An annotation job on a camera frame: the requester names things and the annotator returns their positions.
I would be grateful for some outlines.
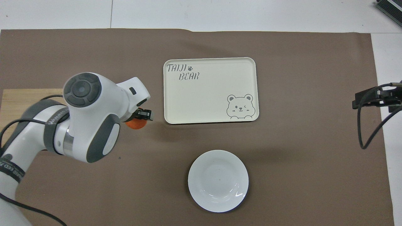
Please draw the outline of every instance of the black cable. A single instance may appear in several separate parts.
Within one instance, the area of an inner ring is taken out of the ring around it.
[[[16,119],[16,120],[14,120],[14,121],[12,121],[12,122],[10,122],[9,124],[7,124],[6,126],[4,126],[4,128],[1,130],[1,132],[0,132],[0,156],[3,156],[3,154],[4,154],[4,152],[3,152],[3,148],[2,148],[2,145],[1,145],[1,141],[2,141],[2,138],[3,138],[3,135],[4,135],[4,132],[10,127],[10,126],[12,126],[14,123],[17,123],[17,122],[35,122],[35,123],[39,123],[39,124],[45,124],[46,122],[44,122],[44,121],[40,121],[40,120],[36,120],[36,119],[28,119],[28,118],[22,118],[22,119]]]
[[[399,111],[402,110],[402,106],[400,106],[399,108],[397,108],[396,110],[394,110],[391,114],[389,114],[377,127],[376,129],[373,131],[373,133],[370,135],[369,139],[367,140],[366,144],[363,145],[363,141],[361,138],[361,125],[360,125],[360,114],[361,114],[361,108],[363,107],[363,104],[366,100],[366,98],[374,91],[378,90],[379,88],[382,87],[386,87],[386,86],[392,86],[392,83],[387,83],[387,84],[383,84],[383,85],[379,85],[376,86],[374,88],[372,88],[371,90],[369,90],[368,92],[366,92],[363,97],[361,98],[360,102],[359,102],[359,107],[357,109],[357,135],[359,137],[359,143],[360,143],[360,147],[362,149],[366,149],[369,144],[371,143],[372,139],[374,138],[374,136],[377,134],[377,132],[381,129],[381,127],[392,117],[394,116],[396,113],[398,113]]]
[[[43,210],[34,208],[34,207],[32,207],[32,206],[25,205],[25,204],[23,204],[23,203],[20,203],[20,202],[15,201],[15,200],[12,200],[12,199],[8,198],[7,196],[5,196],[5,195],[3,195],[3,194],[1,194],[1,193],[0,193],[0,198],[1,198],[2,200],[6,201],[6,202],[9,202],[9,203],[14,204],[14,205],[16,205],[16,206],[19,206],[19,207],[21,207],[21,208],[24,208],[24,209],[27,209],[27,210],[31,210],[31,211],[37,212],[37,213],[39,213],[39,214],[43,214],[43,215],[45,215],[45,216],[48,216],[48,217],[50,217],[50,218],[56,220],[57,222],[59,222],[61,225],[67,226],[67,224],[65,224],[65,223],[64,223],[62,220],[60,220],[58,217],[56,217],[55,215],[52,215],[52,214],[50,214],[50,213],[48,213],[48,212],[45,212],[45,211],[43,211]]]
[[[46,122],[44,122],[44,121],[40,121],[40,120],[36,120],[36,119],[28,119],[28,118],[17,119],[17,120],[14,120],[14,121],[10,122],[9,124],[7,124],[0,132],[0,157],[3,156],[3,154],[4,154],[4,151],[2,150],[3,148],[2,148],[2,145],[1,145],[1,140],[3,138],[4,132],[11,125],[13,125],[14,123],[17,123],[17,122],[35,122],[35,123],[39,123],[39,124],[46,124]],[[54,219],[55,221],[59,222],[61,225],[67,226],[61,219],[59,219],[58,217],[56,217],[56,216],[54,216],[54,215],[52,215],[52,214],[50,214],[48,212],[45,212],[43,210],[39,210],[37,208],[31,207],[31,206],[28,206],[28,205],[25,205],[23,203],[15,201],[15,200],[12,200],[12,199],[8,198],[7,196],[5,196],[5,195],[3,195],[1,193],[0,193],[0,198],[2,200],[6,201],[6,202],[9,202],[9,203],[14,204],[16,206],[19,206],[21,208],[31,210],[31,211],[37,212],[39,214],[43,214],[45,216],[48,216],[48,217]]]
[[[43,98],[41,99],[41,101],[46,100],[46,99],[49,99],[49,98],[52,98],[52,97],[63,97],[63,95],[60,95],[60,94],[50,95],[50,96],[47,96],[47,97],[43,97]]]

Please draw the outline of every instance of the rectangular tray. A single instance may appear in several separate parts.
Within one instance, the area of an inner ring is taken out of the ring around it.
[[[254,121],[259,116],[251,58],[168,60],[164,116],[170,124]]]

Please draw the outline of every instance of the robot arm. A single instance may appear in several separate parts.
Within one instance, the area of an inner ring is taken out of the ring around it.
[[[115,84],[96,73],[81,73],[64,85],[67,106],[50,99],[28,108],[0,150],[0,194],[14,200],[15,190],[40,150],[48,149],[83,162],[96,162],[116,143],[120,122],[152,120],[139,108],[150,95],[138,78]],[[0,199],[4,225],[30,225],[19,209]]]
[[[83,162],[96,162],[107,155],[116,142],[119,123],[150,98],[138,78],[115,84],[95,73],[73,76],[63,95],[71,122],[63,139],[54,143],[60,142],[62,154]]]

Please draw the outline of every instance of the round plate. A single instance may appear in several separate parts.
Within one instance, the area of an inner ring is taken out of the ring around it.
[[[198,205],[221,213],[243,201],[248,189],[248,173],[234,154],[212,150],[200,155],[191,165],[188,183]]]

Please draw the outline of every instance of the bear illustration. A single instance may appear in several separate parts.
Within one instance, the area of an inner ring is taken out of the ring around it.
[[[252,105],[252,96],[250,94],[244,97],[229,95],[228,102],[229,105],[226,113],[230,116],[230,119],[251,119],[255,114],[255,108]]]

